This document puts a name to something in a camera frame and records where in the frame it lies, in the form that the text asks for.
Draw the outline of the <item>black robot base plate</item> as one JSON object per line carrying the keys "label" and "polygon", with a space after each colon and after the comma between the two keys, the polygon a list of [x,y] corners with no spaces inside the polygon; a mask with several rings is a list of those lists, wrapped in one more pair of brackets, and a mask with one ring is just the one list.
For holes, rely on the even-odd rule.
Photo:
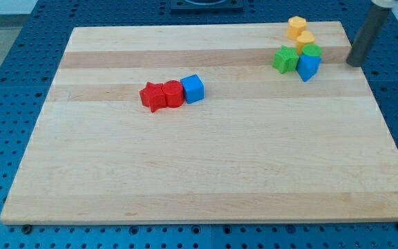
{"label": "black robot base plate", "polygon": [[171,12],[243,10],[243,0],[169,0]]}

